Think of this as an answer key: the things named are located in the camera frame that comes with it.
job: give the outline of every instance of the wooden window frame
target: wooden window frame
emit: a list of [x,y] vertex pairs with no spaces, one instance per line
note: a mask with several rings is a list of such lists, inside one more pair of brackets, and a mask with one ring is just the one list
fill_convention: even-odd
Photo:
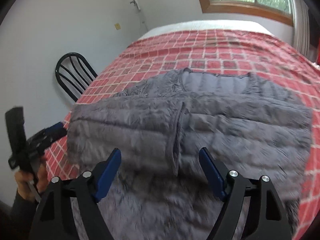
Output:
[[292,14],[265,5],[234,0],[199,0],[203,13],[241,13],[260,16],[293,26]]

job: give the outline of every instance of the red object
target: red object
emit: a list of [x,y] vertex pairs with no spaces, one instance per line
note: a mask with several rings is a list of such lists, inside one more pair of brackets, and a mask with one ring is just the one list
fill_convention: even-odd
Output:
[[[287,43],[267,34],[231,30],[182,31],[136,41],[91,83],[77,104],[95,103],[142,79],[185,67],[215,74],[257,73],[294,91],[313,108],[313,146],[305,170],[298,240],[320,209],[320,71]],[[66,161],[66,151],[66,138],[47,150],[49,179],[78,175],[78,168]]]
[[320,39],[319,39],[319,45],[318,45],[318,58],[317,58],[317,64],[320,65]]

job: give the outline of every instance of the human hand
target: human hand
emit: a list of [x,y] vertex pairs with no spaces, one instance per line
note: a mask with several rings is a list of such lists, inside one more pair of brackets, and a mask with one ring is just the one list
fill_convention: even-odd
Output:
[[[44,192],[47,189],[49,184],[48,182],[48,173],[45,167],[45,159],[41,160],[41,164],[37,173],[38,183],[36,185],[38,192]],[[14,178],[18,184],[18,194],[25,200],[33,202],[35,196],[31,192],[28,181],[33,180],[33,175],[25,171],[17,171],[14,175]]]

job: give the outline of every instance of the black metal chair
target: black metal chair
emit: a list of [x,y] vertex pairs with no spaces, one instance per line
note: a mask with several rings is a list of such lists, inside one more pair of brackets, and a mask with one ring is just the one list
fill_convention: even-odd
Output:
[[[82,70],[77,69],[77,67],[75,66],[75,63],[73,62],[73,58],[77,59],[77,62],[79,64],[79,66],[81,67]],[[68,69],[66,68],[62,63],[65,60],[69,60],[72,64],[73,69],[76,71],[77,75],[81,78],[81,80],[79,80],[78,78],[76,78],[76,76]],[[83,65],[81,64],[81,62],[83,62],[83,64],[86,66],[86,68],[89,70],[89,72],[92,74],[92,76],[86,71],[86,69],[83,67]],[[65,71],[64,74],[60,73],[60,70],[63,69]],[[65,75],[69,74],[71,76],[71,78],[73,78],[73,81],[70,80],[70,78],[67,78]],[[79,98],[70,90],[70,88],[68,88],[68,86],[62,81],[61,78],[63,78],[65,81],[67,81],[69,84],[71,84],[81,95],[83,94],[83,92],[86,90],[86,88],[90,85],[90,83],[93,81],[94,78],[96,78],[98,75],[96,74],[96,72],[93,70],[93,68],[90,66],[90,64],[87,62],[87,60],[84,58],[84,56],[82,56],[79,53],[76,52],[70,52],[64,56],[62,56],[56,66],[56,71],[55,71],[55,75],[56,75],[56,79],[58,81],[58,84],[65,90],[65,92],[67,92],[67,94],[76,102]]]

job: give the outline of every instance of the white wall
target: white wall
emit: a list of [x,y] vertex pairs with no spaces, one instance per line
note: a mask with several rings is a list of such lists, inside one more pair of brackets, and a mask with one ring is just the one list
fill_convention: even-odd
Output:
[[262,17],[242,14],[203,14],[199,0],[139,0],[149,29],[192,20],[247,20],[261,24],[273,35],[292,44],[293,27]]
[[[115,23],[122,29],[117,31]],[[129,0],[17,0],[0,25],[0,200],[16,190],[4,113],[24,106],[27,136],[62,121],[72,101],[54,69],[68,52],[84,55],[100,73],[140,33]]]

